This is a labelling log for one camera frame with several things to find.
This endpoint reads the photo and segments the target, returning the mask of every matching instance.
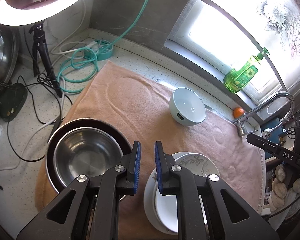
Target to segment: teal cable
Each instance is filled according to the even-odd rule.
[[[137,17],[135,18],[134,22],[130,25],[130,27],[124,32],[122,33],[118,38],[116,38],[113,42],[111,42],[109,45],[107,45],[106,47],[104,47],[103,50],[101,51],[98,51],[98,53],[95,53],[92,49],[89,49],[89,48],[86,48],[86,47],[83,47],[83,48],[79,48],[77,49],[71,59],[68,59],[66,61],[64,61],[60,67],[60,71],[58,73],[58,76],[57,76],[57,81],[59,82],[59,79],[60,79],[60,76],[63,76],[63,78],[67,81],[67,82],[70,82],[70,83],[82,83],[82,82],[85,82],[85,81],[88,81],[90,78],[92,78],[98,71],[99,71],[99,68],[98,68],[98,55],[101,54],[102,52],[106,51],[107,48],[109,48],[111,45],[115,44],[117,41],[119,41],[123,36],[125,36],[135,25],[136,23],[138,22],[138,20],[140,19],[143,11],[145,10],[146,8],[146,5],[148,3],[149,0],[145,0],[142,7],[141,7],[141,10],[139,11]],[[74,55],[79,52],[79,51],[82,51],[82,50],[88,50],[90,52],[93,53],[93,55],[95,56],[93,59],[88,59],[88,58],[84,58],[86,59],[85,61],[79,61],[79,62],[74,62]],[[69,67],[72,67],[74,69],[82,69],[84,68],[85,66],[87,66],[90,62],[94,62],[94,70],[91,74],[89,74],[87,77],[83,78],[83,79],[80,79],[80,80],[72,80],[72,79],[68,79],[66,78],[62,73],[63,71],[65,71],[67,68]],[[64,89],[62,87],[60,87],[62,91],[66,92],[66,93],[72,93],[72,94],[76,94],[76,93],[80,93],[83,88],[81,89],[78,89],[78,90],[67,90],[67,89]]]

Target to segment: tripod leg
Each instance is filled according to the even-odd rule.
[[[55,81],[51,81],[51,83],[52,83],[53,87],[55,88],[57,95],[61,98],[62,90],[60,88],[59,83],[57,82],[56,75],[53,72],[52,63],[51,63],[51,60],[49,57],[47,44],[45,42],[40,42],[37,46],[37,50],[39,51],[42,63],[44,65],[44,68],[46,69],[47,76],[50,80],[55,80]]]
[[[33,43],[32,45],[32,65],[33,65],[33,76],[36,77],[37,75],[39,75],[39,70],[38,70],[38,52],[37,52],[37,46],[35,43]]]

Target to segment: orange fruit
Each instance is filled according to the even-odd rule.
[[[244,110],[241,107],[237,107],[237,108],[235,108],[233,110],[233,116],[234,116],[234,118],[238,118],[238,117],[240,117],[243,114],[244,114]]]

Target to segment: towel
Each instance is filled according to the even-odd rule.
[[[63,123],[90,117],[117,128],[131,143],[141,142],[139,188],[120,203],[119,239],[175,239],[156,230],[143,208],[143,194],[155,168],[154,143],[162,141],[166,153],[194,152],[210,158],[221,178],[257,212],[262,211],[265,157],[259,148],[238,136],[237,128],[207,110],[204,122],[194,126],[177,123],[170,114],[172,90],[108,61],[81,92]],[[41,211],[56,193],[42,164],[35,192]]]

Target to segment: white plate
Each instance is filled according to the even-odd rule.
[[[185,154],[188,154],[190,152],[179,152],[174,153],[172,156],[177,159]],[[149,220],[149,222],[160,232],[169,234],[169,235],[177,235],[177,233],[167,229],[159,220],[158,215],[155,211],[155,195],[156,195],[156,189],[158,188],[157,183],[157,174],[156,169],[154,169],[149,176],[149,179],[146,183],[145,192],[143,196],[143,207],[145,209],[146,216]]]
[[[217,167],[206,156],[197,153],[189,153],[176,158],[176,164],[186,167],[193,174],[207,176],[209,174],[219,174]],[[199,196],[204,223],[207,219],[203,209],[201,196]],[[155,195],[156,213],[161,223],[173,232],[178,232],[178,214],[176,195],[162,196],[159,189],[156,189]]]

